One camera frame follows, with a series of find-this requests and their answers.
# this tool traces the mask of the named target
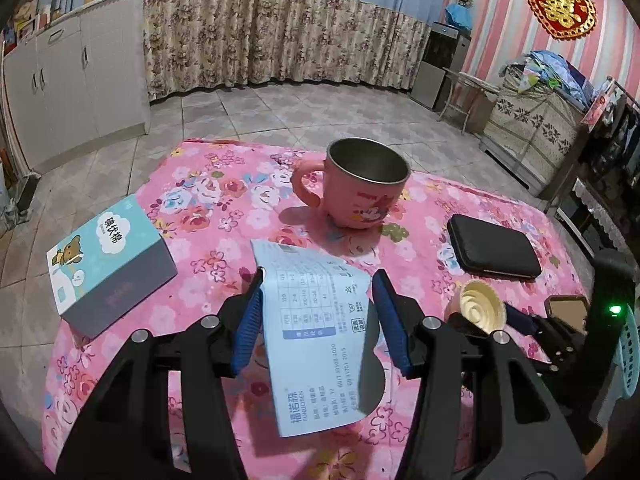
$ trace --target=pink mug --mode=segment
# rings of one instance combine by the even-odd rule
[[[324,171],[322,198],[302,184],[302,176]],[[293,172],[293,192],[311,207],[321,207],[340,227],[366,229],[381,224],[411,175],[394,150],[370,139],[334,140],[325,160],[305,160]]]

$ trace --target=metal screw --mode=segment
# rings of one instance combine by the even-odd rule
[[[147,332],[144,328],[139,328],[133,334],[131,334],[131,340],[134,343],[142,343],[143,341],[146,341],[147,337],[149,337],[149,332]]]
[[[437,330],[441,325],[442,322],[435,316],[427,316],[422,320],[422,326],[428,330]]]
[[[200,320],[200,324],[204,328],[215,328],[220,324],[220,318],[218,318],[218,316],[214,316],[213,314],[210,316],[205,316]]]
[[[506,345],[511,340],[509,334],[504,330],[496,330],[494,332],[494,341],[501,345]]]

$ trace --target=smartphone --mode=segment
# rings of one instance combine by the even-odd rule
[[[549,296],[545,301],[546,315],[557,317],[577,332],[584,334],[589,301],[584,296]]]

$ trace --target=black phone case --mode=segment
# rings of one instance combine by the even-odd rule
[[[466,272],[527,281],[542,272],[529,239],[520,231],[460,214],[451,217],[447,229]]]

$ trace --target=cream cup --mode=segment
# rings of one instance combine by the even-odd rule
[[[482,280],[469,280],[458,288],[447,307],[447,317],[453,312],[459,312],[488,334],[503,330],[507,322],[507,312],[498,293]]]

